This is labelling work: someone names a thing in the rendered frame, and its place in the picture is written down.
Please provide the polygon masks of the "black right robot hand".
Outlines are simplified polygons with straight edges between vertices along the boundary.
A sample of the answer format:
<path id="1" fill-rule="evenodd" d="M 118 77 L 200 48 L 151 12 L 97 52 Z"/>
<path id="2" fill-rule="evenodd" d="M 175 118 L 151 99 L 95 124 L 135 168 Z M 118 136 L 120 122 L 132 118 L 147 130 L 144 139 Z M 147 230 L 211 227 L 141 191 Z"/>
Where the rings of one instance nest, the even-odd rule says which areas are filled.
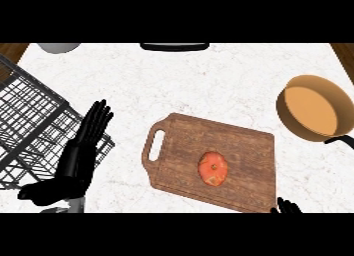
<path id="1" fill-rule="evenodd" d="M 301 209 L 295 203 L 289 200 L 284 200 L 281 197 L 277 198 L 277 207 L 270 209 L 273 214 L 277 213 L 299 213 Z"/>

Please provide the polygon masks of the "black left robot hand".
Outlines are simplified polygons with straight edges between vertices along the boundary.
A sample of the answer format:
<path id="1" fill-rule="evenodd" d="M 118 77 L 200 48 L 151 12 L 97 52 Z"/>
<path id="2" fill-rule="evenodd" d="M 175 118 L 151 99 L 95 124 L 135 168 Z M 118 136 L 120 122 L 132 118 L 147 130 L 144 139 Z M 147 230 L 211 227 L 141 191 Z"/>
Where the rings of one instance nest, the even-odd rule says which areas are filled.
<path id="1" fill-rule="evenodd" d="M 60 200 L 85 196 L 94 173 L 97 144 L 112 117 L 106 100 L 95 101 L 76 135 L 63 148 L 54 177 L 25 185 L 17 194 L 19 200 L 30 200 L 36 206 L 48 206 Z"/>

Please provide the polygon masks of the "orange squash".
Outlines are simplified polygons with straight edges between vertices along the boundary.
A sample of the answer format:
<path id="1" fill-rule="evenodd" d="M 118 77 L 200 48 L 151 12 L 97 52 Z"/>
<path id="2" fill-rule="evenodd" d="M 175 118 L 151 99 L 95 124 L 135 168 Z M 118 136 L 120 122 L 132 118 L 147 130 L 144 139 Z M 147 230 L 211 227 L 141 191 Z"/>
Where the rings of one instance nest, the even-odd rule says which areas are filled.
<path id="1" fill-rule="evenodd" d="M 227 178 L 228 167 L 224 156 L 218 152 L 206 152 L 197 164 L 197 172 L 203 183 L 219 186 Z"/>

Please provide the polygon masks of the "brown wooden cutting board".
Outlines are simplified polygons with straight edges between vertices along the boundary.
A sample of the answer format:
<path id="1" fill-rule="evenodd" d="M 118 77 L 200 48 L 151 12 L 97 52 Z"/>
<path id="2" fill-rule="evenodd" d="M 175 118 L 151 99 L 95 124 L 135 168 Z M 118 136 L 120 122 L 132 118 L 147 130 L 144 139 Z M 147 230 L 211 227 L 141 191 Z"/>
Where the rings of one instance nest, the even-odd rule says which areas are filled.
<path id="1" fill-rule="evenodd" d="M 270 211 L 274 136 L 177 113 L 150 130 L 165 132 L 157 158 L 149 158 L 153 135 L 141 152 L 151 187 L 239 212 Z"/>

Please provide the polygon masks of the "grey round bowl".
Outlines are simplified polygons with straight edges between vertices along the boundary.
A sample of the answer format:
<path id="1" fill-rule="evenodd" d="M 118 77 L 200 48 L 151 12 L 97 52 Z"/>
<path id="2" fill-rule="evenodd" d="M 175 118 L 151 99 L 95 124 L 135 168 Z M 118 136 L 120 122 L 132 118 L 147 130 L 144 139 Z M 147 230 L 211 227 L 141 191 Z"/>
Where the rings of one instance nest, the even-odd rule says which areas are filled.
<path id="1" fill-rule="evenodd" d="M 61 54 L 72 51 L 79 43 L 39 43 L 38 46 L 47 53 Z"/>

